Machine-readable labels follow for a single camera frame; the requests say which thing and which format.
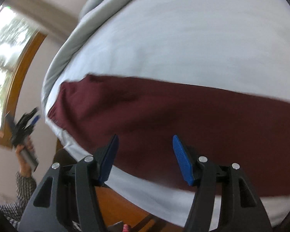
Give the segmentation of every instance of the window glass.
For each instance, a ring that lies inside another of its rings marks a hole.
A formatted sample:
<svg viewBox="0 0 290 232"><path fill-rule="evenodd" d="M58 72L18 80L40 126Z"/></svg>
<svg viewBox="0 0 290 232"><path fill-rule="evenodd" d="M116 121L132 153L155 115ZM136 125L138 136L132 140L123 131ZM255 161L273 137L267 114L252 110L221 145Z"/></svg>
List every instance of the window glass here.
<svg viewBox="0 0 290 232"><path fill-rule="evenodd" d="M0 129L13 75L36 29L9 7L0 7Z"/></svg>

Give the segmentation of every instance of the silver screw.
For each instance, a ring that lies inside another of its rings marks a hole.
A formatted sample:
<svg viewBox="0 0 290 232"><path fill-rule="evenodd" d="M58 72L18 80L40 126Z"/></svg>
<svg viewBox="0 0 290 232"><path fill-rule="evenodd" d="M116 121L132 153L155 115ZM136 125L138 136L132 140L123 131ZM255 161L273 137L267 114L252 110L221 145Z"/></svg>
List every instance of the silver screw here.
<svg viewBox="0 0 290 232"><path fill-rule="evenodd" d="M87 156L84 161L86 162L92 162L93 161L93 157L92 156Z"/></svg>
<svg viewBox="0 0 290 232"><path fill-rule="evenodd" d="M237 164L237 163L233 163L233 164L232 164L232 167L233 167L235 170L240 169L240 165Z"/></svg>
<svg viewBox="0 0 290 232"><path fill-rule="evenodd" d="M207 158L205 156L200 156L199 162L207 162Z"/></svg>
<svg viewBox="0 0 290 232"><path fill-rule="evenodd" d="M60 164L58 162L55 162L54 164L52 164L52 169L57 169L60 167Z"/></svg>

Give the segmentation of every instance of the white bedding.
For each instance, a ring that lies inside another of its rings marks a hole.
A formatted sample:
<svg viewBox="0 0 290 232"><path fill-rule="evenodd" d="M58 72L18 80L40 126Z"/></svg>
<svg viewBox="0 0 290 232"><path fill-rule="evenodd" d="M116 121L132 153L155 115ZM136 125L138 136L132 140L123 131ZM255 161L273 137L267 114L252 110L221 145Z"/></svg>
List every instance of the white bedding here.
<svg viewBox="0 0 290 232"><path fill-rule="evenodd" d="M290 101L290 6L285 0L129 1L89 0L45 77L45 115L63 81L79 81L88 73L152 78ZM66 131L48 118L46 122L74 158L87 154ZM115 167L107 184L144 210L184 226L193 193L161 187ZM217 226L219 198L211 229ZM290 210L290 196L262 201L273 225Z"/></svg>

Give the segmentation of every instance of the hand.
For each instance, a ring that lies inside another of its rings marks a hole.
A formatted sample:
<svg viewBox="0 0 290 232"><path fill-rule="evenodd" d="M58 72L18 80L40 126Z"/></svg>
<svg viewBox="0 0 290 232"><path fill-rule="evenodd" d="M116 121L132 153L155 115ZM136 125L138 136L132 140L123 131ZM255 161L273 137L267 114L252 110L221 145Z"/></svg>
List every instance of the hand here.
<svg viewBox="0 0 290 232"><path fill-rule="evenodd" d="M20 152L24 149L24 145L18 145L16 147L16 157L18 159L19 162L19 166L20 166L20 174L24 177L30 177L31 176L31 167L30 165L25 161L25 159L21 156ZM33 143L31 142L30 137L28 138L28 144L27 144L27 149L29 152L34 153L34 147L33 147Z"/></svg>

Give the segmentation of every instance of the maroon fabric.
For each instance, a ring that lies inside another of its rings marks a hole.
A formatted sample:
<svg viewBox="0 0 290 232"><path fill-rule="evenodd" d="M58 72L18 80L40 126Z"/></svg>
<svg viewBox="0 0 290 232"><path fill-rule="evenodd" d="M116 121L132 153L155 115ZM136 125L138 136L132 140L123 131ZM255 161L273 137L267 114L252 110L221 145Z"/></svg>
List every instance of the maroon fabric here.
<svg viewBox="0 0 290 232"><path fill-rule="evenodd" d="M177 134L217 164L239 163L259 195L290 194L286 102L201 86L88 75L62 83L48 116L90 153L119 135L115 165L143 179L189 189L172 149Z"/></svg>

